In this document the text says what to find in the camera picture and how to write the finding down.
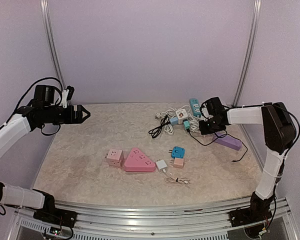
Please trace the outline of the white cartoon charger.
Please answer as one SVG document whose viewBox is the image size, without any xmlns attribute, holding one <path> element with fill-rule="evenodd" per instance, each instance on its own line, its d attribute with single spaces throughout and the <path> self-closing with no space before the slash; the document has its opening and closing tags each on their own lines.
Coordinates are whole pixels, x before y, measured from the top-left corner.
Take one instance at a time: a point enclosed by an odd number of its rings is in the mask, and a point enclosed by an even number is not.
<svg viewBox="0 0 300 240">
<path fill-rule="evenodd" d="M 180 108 L 175 111 L 175 116 L 177 117 L 177 123 L 180 125 L 184 121 L 186 121 L 189 118 L 188 112 L 185 108 Z"/>
</svg>

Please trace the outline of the light blue charger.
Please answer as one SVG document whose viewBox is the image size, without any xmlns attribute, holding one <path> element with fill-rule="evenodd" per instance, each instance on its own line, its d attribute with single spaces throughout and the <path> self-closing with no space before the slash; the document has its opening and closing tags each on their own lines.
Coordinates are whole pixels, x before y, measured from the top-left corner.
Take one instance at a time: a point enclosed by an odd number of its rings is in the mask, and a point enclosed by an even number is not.
<svg viewBox="0 0 300 240">
<path fill-rule="evenodd" d="M 179 123 L 179 119 L 177 117 L 172 117 L 170 120 L 169 120 L 170 124 L 172 126 L 174 125 L 177 125 Z"/>
</svg>

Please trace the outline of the blue square plug adapter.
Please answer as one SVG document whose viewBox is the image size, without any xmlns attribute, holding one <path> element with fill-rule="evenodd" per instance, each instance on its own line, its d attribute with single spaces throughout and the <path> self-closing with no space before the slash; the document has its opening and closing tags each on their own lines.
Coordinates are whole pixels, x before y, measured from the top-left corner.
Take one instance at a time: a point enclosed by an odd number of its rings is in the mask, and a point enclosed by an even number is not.
<svg viewBox="0 0 300 240">
<path fill-rule="evenodd" d="M 173 159 L 183 159 L 185 156 L 185 149 L 183 147 L 175 146 L 173 149 L 168 151 Z"/>
</svg>

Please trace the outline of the pink cube socket adapter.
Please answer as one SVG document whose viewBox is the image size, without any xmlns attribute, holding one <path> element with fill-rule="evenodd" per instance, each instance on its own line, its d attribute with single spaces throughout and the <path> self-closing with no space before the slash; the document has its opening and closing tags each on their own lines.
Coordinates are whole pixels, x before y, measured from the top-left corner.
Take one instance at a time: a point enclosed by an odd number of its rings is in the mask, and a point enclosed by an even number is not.
<svg viewBox="0 0 300 240">
<path fill-rule="evenodd" d="M 105 159 L 110 167 L 120 168 L 124 161 L 124 152 L 121 149 L 111 148 L 106 154 Z"/>
</svg>

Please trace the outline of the small pink charger plug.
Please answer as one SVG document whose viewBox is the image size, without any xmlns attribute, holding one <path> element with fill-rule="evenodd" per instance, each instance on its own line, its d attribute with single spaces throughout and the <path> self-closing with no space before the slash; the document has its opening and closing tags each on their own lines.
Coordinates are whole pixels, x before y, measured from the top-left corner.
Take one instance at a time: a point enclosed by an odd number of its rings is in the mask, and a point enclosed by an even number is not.
<svg viewBox="0 0 300 240">
<path fill-rule="evenodd" d="M 175 157 L 172 158 L 169 162 L 169 164 L 174 167 L 174 168 L 178 168 L 178 169 L 183 169 L 185 166 L 186 160 L 184 158 L 179 158 L 179 157 Z"/>
</svg>

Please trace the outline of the pink triangular power socket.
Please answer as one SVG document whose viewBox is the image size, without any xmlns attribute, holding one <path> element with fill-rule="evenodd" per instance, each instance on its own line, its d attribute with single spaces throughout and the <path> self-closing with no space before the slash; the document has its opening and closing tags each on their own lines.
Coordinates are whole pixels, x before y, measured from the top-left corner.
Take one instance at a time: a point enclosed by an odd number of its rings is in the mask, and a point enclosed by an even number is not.
<svg viewBox="0 0 300 240">
<path fill-rule="evenodd" d="M 133 147 L 124 161 L 123 169 L 126 172 L 154 172 L 156 164 L 139 148 Z"/>
</svg>

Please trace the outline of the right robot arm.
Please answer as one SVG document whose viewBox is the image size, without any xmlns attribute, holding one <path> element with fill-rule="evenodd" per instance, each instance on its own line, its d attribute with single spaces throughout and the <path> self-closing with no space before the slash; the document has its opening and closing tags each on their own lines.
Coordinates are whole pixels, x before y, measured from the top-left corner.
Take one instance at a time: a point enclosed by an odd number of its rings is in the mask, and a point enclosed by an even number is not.
<svg viewBox="0 0 300 240">
<path fill-rule="evenodd" d="M 258 186 L 250 198 L 250 206 L 235 210 L 232 216 L 243 216 L 250 222 L 262 220 L 270 212 L 275 189 L 285 166 L 288 152 L 299 137 L 297 119 L 282 102 L 237 107 L 224 106 L 218 97 L 206 100 L 199 107 L 203 120 L 199 121 L 202 135 L 224 131 L 230 125 L 261 125 L 266 146 L 266 160 Z"/>
</svg>

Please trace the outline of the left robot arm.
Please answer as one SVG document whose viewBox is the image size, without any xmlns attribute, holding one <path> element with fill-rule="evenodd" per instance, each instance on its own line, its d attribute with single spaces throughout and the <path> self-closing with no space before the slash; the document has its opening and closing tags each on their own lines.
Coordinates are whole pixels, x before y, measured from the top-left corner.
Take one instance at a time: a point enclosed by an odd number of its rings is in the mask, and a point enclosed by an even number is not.
<svg viewBox="0 0 300 240">
<path fill-rule="evenodd" d="M 35 81 L 29 88 L 34 89 L 34 96 L 25 106 L 17 102 L 10 117 L 0 126 L 0 159 L 21 138 L 42 130 L 47 124 L 60 128 L 62 125 L 84 123 L 91 113 L 82 105 L 71 105 L 75 89 L 41 84 L 47 77 Z M 39 190 L 25 189 L 0 182 L 0 207 L 13 206 L 35 209 L 53 223 L 60 218 L 60 211 L 55 207 L 55 198 Z"/>
</svg>

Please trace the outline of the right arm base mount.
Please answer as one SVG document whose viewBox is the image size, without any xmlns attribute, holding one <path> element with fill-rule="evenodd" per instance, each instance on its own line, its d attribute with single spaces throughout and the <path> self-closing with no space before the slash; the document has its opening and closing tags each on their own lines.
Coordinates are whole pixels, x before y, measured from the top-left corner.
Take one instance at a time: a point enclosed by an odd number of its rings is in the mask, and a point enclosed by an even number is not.
<svg viewBox="0 0 300 240">
<path fill-rule="evenodd" d="M 270 210 L 252 214 L 249 208 L 237 208 L 236 210 L 230 211 L 228 215 L 232 227 L 249 225 L 272 218 L 272 212 Z"/>
</svg>

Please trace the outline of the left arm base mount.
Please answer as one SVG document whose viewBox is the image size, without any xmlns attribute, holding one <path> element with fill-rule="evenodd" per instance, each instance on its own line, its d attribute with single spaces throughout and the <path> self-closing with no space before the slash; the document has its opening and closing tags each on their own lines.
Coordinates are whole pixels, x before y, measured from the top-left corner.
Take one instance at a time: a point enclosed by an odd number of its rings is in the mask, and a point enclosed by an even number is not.
<svg viewBox="0 0 300 240">
<path fill-rule="evenodd" d="M 33 214 L 36 220 L 69 228 L 74 227 L 77 216 L 78 213 L 75 211 L 58 208 L 53 213 L 37 209 Z"/>
</svg>

